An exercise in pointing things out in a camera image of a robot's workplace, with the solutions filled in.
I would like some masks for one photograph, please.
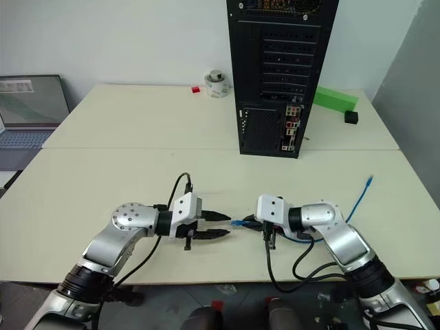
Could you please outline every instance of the computer tower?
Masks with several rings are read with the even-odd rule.
[[[242,154],[298,157],[338,0],[227,0]]]

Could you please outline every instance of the gray wall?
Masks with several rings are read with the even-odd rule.
[[[373,105],[440,207],[439,13],[424,0]]]

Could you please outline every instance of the red object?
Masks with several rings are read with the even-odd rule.
[[[216,311],[223,311],[223,306],[225,303],[221,300],[213,300],[211,302],[211,307],[215,309]]]

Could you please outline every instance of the white table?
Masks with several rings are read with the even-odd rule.
[[[203,208],[233,219],[253,213],[261,193],[297,205],[332,200],[347,215],[374,175],[351,223],[395,276],[440,276],[440,212],[400,151],[304,150],[300,159],[283,159],[220,150],[60,148],[42,150],[0,199],[0,281],[61,281],[115,207],[128,201],[165,203],[183,171],[191,173]],[[154,241],[139,242],[122,273],[139,263]],[[240,229],[217,241],[195,241],[190,252],[183,247],[183,241],[164,239],[129,282],[269,279],[258,233]],[[292,279],[292,263],[304,248],[278,239],[277,279]],[[318,244],[300,271],[330,260]]]
[[[357,125],[313,106],[302,150],[397,150],[362,90]],[[44,148],[238,150],[234,93],[213,99],[190,87],[98,85],[44,143]]]

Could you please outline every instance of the black small box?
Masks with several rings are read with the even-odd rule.
[[[358,113],[354,111],[345,111],[345,122],[356,125],[358,123]]]

